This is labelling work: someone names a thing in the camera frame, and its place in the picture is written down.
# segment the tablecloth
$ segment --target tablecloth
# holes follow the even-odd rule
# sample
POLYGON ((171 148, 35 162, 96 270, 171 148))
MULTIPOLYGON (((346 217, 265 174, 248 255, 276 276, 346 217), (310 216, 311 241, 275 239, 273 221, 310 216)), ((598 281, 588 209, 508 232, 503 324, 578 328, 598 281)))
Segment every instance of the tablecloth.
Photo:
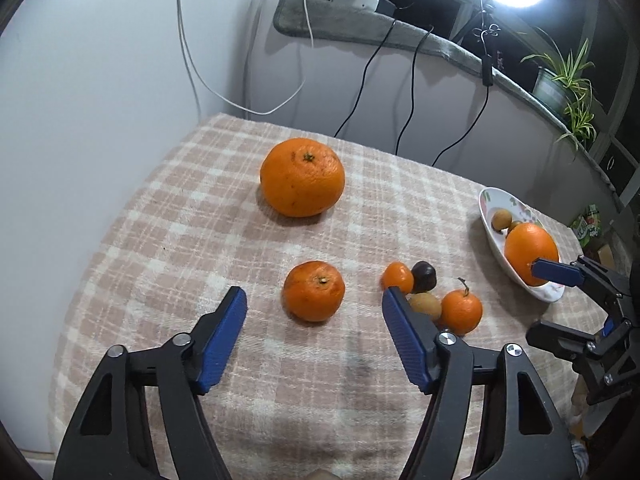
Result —
MULTIPOLYGON (((408 382, 382 317, 379 278, 393 260, 431 262, 438 297, 465 278, 484 304, 466 341, 522 345, 566 416, 576 375, 568 363, 528 347, 525 331, 544 317, 595 332, 604 315, 579 290, 544 304, 504 274, 479 217, 481 189, 344 140, 226 115, 201 124, 117 217, 69 306, 50 390, 55 449, 110 345, 158 346, 188 332, 239 285, 248 315, 222 382, 202 398, 232 477, 293 479, 324 468, 343 478, 398 478, 429 399, 408 382), (346 170, 343 196, 319 218, 284 218, 260 193, 262 160, 295 136, 327 143, 346 170), (346 283, 342 306, 319 326, 296 322, 280 303, 287 273, 307 260, 333 264, 346 283)), ((540 218, 563 260, 580 254, 567 227, 540 218)), ((148 389, 158 463, 175 478, 158 396, 148 389)), ((473 460, 481 403, 475 387, 460 477, 473 460)))

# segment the gray mat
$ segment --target gray mat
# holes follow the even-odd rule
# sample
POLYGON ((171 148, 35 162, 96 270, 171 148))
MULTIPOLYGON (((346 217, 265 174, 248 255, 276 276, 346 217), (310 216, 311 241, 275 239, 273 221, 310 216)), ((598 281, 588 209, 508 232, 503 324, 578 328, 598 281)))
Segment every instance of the gray mat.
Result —
MULTIPOLYGON (((336 4, 326 0, 307 0, 307 8, 309 20, 313 23, 314 38, 318 40, 378 46, 388 32, 392 22, 392 18, 388 16, 352 9, 351 7, 338 7, 336 4)), ((280 0, 273 16, 273 27, 286 36, 308 38, 309 32, 308 28, 306 28, 302 0, 280 0)), ((385 47, 414 52, 415 45, 424 36, 425 32, 425 30, 408 23, 397 22, 386 40, 385 47)), ((424 41, 420 48, 420 53, 427 56, 441 57, 464 72, 477 77, 481 76, 482 64, 478 57, 455 43, 434 34, 424 41)), ((564 124, 544 105, 498 70, 494 70, 494 84, 533 108, 542 118, 556 127, 559 136, 568 132, 564 124)), ((578 150, 580 155, 592 165, 596 173, 607 184, 614 196, 618 211, 622 211, 624 206, 620 202, 616 189, 610 182, 609 177, 581 145, 578 150)))

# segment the dark purple fruit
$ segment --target dark purple fruit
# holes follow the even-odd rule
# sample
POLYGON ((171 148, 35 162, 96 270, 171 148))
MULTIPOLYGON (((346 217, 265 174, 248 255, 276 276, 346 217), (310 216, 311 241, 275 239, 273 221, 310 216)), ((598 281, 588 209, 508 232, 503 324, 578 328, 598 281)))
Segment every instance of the dark purple fruit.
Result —
POLYGON ((411 273, 414 276, 414 294, 429 292, 438 283, 436 269, 429 262, 416 263, 411 273))

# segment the potted plant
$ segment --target potted plant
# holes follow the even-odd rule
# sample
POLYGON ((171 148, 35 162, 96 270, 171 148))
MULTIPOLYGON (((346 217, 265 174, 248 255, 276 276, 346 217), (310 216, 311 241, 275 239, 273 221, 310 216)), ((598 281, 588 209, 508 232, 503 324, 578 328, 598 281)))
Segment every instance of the potted plant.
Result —
POLYGON ((584 60, 589 49, 589 40, 584 40, 575 58, 574 53, 570 51, 564 59, 556 42, 544 30, 539 30, 551 40, 558 55, 530 54, 522 58, 521 62, 542 59, 551 67, 549 70, 540 66, 532 95, 566 124, 574 142, 593 140, 596 131, 591 124, 593 120, 591 82, 585 77, 578 76, 585 68, 594 66, 591 61, 584 60))

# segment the white plate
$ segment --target white plate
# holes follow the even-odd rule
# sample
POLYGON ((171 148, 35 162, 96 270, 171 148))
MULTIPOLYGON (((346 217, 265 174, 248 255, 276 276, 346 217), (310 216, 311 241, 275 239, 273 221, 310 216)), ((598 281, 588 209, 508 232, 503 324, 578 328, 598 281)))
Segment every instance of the white plate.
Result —
POLYGON ((478 206, 480 208, 480 216, 482 218, 482 224, 486 230, 486 235, 489 238, 489 246, 494 253, 495 259, 504 269, 504 272, 518 285, 524 288, 533 297, 538 298, 546 303, 553 303, 562 298, 564 294, 564 285, 558 283, 546 282, 540 286, 530 286, 522 281, 521 277, 517 275, 513 270, 511 264, 504 257, 504 240, 503 233, 495 232, 491 227, 491 218, 497 209, 506 209, 513 216, 513 220, 519 220, 521 222, 532 222, 534 224, 543 227, 538 217, 533 213, 528 206, 524 205, 516 197, 497 189, 497 187, 485 187, 478 196, 478 206))

